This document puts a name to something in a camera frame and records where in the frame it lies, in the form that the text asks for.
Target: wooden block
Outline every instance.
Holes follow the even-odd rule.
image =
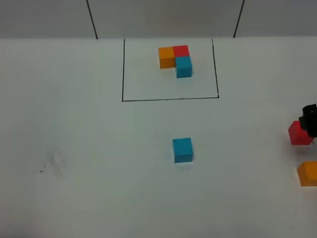
[[[193,65],[190,56],[175,57],[176,62],[176,77],[186,78],[193,74]]]
[[[189,56],[188,46],[173,46],[175,57]]]
[[[173,47],[164,47],[158,49],[159,67],[160,68],[174,68],[175,56]]]
[[[173,139],[174,163],[193,161],[193,146],[191,138]]]
[[[303,162],[297,173],[301,186],[317,186],[317,161]]]
[[[309,145],[314,138],[309,137],[307,131],[301,129],[298,120],[294,121],[288,128],[289,138],[292,145]]]

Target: black line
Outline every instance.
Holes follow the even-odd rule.
[[[212,99],[218,97],[207,97],[207,98],[168,98],[168,99],[144,99],[144,100],[125,100],[123,102],[147,102],[147,101],[171,101],[171,100],[190,100],[190,99]]]
[[[211,39],[211,41],[212,41],[212,55],[213,55],[214,74],[216,76],[217,94],[218,94],[218,98],[219,98],[218,78],[217,78],[217,70],[216,70],[216,60],[214,59],[213,39]]]
[[[123,102],[123,89],[124,89],[124,62],[125,62],[125,38],[123,40],[123,73],[122,73],[122,102]]]
[[[241,13],[242,13],[242,10],[243,10],[243,7],[244,7],[244,1],[245,1],[245,0],[242,1],[242,5],[241,5],[241,9],[240,9],[240,13],[239,13],[239,17],[238,17],[236,29],[234,30],[233,38],[236,38],[236,33],[237,33],[238,26],[239,26]]]
[[[91,23],[93,24],[93,28],[94,28],[94,32],[95,32],[95,36],[96,36],[96,39],[98,39],[97,31],[96,31],[96,28],[95,28],[95,24],[94,24],[93,16],[92,16],[91,11],[90,11],[90,6],[89,6],[89,3],[88,3],[88,0],[86,0],[86,3],[87,3],[87,7],[88,7],[88,11],[89,11],[89,15],[90,15]]]

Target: black marker mark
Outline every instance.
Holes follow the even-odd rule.
[[[44,173],[45,167],[46,167],[46,165],[44,165],[44,168],[43,168],[43,170],[40,171],[40,173]]]
[[[214,58],[213,39],[211,39],[211,41],[212,41],[212,56],[213,56],[214,74],[215,74],[215,77],[216,77],[217,94],[218,94],[218,98],[219,98],[218,79],[217,79],[217,70],[216,70],[216,60]]]
[[[168,99],[125,100],[123,102],[171,101],[171,100],[210,99],[210,98],[219,98],[219,96],[218,97],[208,97],[208,98],[168,98]]]
[[[124,62],[125,62],[125,38],[123,40],[123,73],[122,73],[122,102],[124,102],[123,100],[123,91],[124,91]]]

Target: drawn rectangle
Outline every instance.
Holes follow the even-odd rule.
[[[159,68],[158,48],[177,45],[188,45],[192,77]],[[212,39],[128,39],[124,51],[124,102],[219,97]]]

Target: red cube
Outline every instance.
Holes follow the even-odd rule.
[[[314,139],[308,136],[307,131],[301,129],[298,120],[294,121],[288,128],[288,134],[292,145],[309,145]]]
[[[173,50],[175,57],[189,56],[188,46],[173,46]]]

